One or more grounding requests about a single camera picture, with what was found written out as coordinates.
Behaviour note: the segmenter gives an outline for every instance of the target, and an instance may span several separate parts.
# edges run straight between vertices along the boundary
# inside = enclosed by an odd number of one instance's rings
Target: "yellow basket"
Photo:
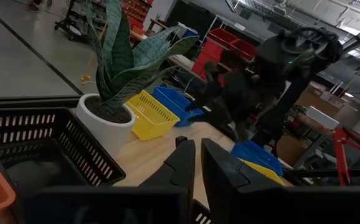
[[[258,164],[254,164],[253,162],[248,162],[243,159],[240,160],[245,164],[247,164],[248,166],[250,166],[251,168],[253,168],[254,170],[256,170],[257,172],[265,175],[267,178],[274,180],[275,182],[281,184],[282,186],[285,186],[284,182],[282,182],[281,178],[274,171],[266,167],[262,167]]]
[[[170,110],[143,90],[127,101],[136,115],[136,122],[131,130],[140,140],[150,140],[166,134],[180,119]]]

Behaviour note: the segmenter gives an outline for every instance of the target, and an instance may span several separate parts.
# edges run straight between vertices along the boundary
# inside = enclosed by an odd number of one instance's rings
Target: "person's leg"
[[[40,4],[41,0],[34,0],[29,5],[27,5],[24,9],[29,12],[39,12],[39,8],[36,6]]]

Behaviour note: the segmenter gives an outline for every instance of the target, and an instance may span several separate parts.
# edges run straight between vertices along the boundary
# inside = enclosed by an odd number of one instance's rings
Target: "blue basket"
[[[191,102],[172,88],[157,86],[154,88],[153,97],[180,118],[180,121],[175,124],[176,127],[190,126],[189,118],[204,113],[199,109],[186,112],[186,107]]]
[[[240,159],[271,169],[279,176],[283,175],[280,161],[251,140],[235,144],[231,150],[231,154]]]

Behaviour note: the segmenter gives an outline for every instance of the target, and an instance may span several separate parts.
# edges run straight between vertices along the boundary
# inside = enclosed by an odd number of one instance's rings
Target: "red metal frame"
[[[355,147],[357,150],[360,151],[360,145],[349,140],[350,135],[352,135],[352,137],[354,139],[357,139],[360,141],[359,134],[353,133],[351,131],[349,131],[349,133],[347,133],[343,128],[336,128],[334,130],[334,134],[333,134],[336,163],[337,163],[337,167],[338,167],[339,183],[341,186],[350,185],[348,164],[346,162],[346,156],[344,153],[343,145],[349,144],[350,146]]]

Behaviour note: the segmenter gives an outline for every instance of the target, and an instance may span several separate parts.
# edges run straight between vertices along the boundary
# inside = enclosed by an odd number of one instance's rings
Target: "snake plant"
[[[132,49],[129,20],[122,15],[120,1],[109,0],[106,10],[108,29],[102,42],[93,25],[92,0],[87,0],[88,39],[98,60],[100,110],[113,115],[126,100],[159,77],[158,68],[169,56],[186,53],[199,37],[186,37],[171,45],[167,39],[179,27],[170,27]]]

